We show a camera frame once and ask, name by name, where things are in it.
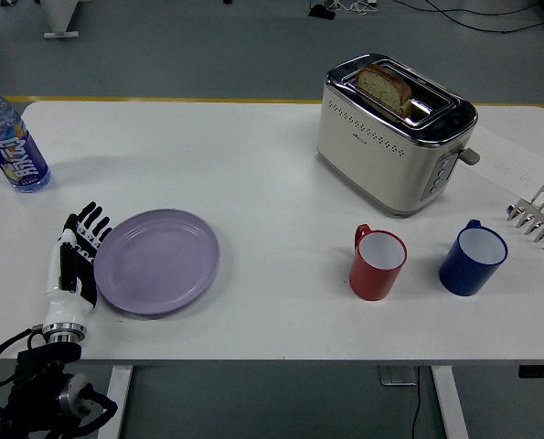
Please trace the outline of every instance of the tabletop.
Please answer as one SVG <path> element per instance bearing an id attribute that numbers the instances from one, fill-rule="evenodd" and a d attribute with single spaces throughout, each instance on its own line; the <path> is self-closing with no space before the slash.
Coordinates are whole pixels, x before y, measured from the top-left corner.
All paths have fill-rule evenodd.
<path id="1" fill-rule="evenodd" d="M 478 111 L 475 133 L 544 159 L 543 110 Z M 217 233 L 220 263 L 203 294 L 165 315 L 124 313 L 100 297 L 84 359 L 544 361 L 544 250 L 507 221 L 515 191 L 458 166 L 431 205 L 392 218 L 318 156 L 319 116 L 317 104 L 29 105 L 52 180 L 20 194 L 0 172 L 0 343 L 42 322 L 51 248 L 66 217 L 94 200 L 113 226 L 152 209 L 192 212 Z M 470 219 L 501 234 L 509 257 L 480 293 L 459 297 L 437 270 Z M 396 233 L 409 253 L 378 302 L 348 285 L 363 223 Z"/>

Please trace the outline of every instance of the plate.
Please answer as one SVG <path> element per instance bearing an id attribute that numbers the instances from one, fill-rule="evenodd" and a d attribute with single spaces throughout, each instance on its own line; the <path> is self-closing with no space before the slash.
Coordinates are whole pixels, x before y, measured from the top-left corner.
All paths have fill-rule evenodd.
<path id="1" fill-rule="evenodd" d="M 219 256 L 217 235 L 203 219 L 183 210 L 150 210 L 109 232 L 95 258 L 95 281 L 123 311 L 163 314 L 205 291 Z"/>

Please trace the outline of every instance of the mug handle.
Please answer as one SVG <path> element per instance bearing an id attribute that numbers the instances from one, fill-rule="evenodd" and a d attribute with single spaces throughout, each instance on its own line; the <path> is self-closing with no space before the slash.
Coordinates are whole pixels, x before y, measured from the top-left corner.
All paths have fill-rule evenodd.
<path id="1" fill-rule="evenodd" d="M 357 231 L 355 232 L 355 247 L 358 246 L 359 241 L 361 241 L 361 238 L 363 238 L 365 235 L 371 232 L 371 228 L 367 224 L 361 224 L 357 227 Z"/>
<path id="2" fill-rule="evenodd" d="M 465 229 L 473 229 L 475 227 L 481 227 L 481 221 L 478 219 L 471 219 L 466 225 Z"/>

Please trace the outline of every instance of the cup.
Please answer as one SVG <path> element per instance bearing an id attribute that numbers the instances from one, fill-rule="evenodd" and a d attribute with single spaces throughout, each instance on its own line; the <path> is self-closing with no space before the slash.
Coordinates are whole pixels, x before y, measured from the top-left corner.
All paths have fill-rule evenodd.
<path id="1" fill-rule="evenodd" d="M 446 255 L 438 277 L 447 290 L 473 295 L 507 259 L 507 244 L 496 232 L 471 219 Z"/>
<path id="2" fill-rule="evenodd" d="M 388 295 L 401 267 L 408 258 L 403 241 L 385 230 L 372 230 L 367 224 L 355 232 L 355 258 L 349 274 L 351 289 L 365 300 Z"/>

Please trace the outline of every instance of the toast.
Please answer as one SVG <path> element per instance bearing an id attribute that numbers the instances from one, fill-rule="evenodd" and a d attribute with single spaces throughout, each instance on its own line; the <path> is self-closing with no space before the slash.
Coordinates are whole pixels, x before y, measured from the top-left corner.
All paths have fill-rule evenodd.
<path id="1" fill-rule="evenodd" d="M 357 73 L 356 84 L 400 117 L 410 117 L 411 88 L 395 71 L 371 64 Z"/>

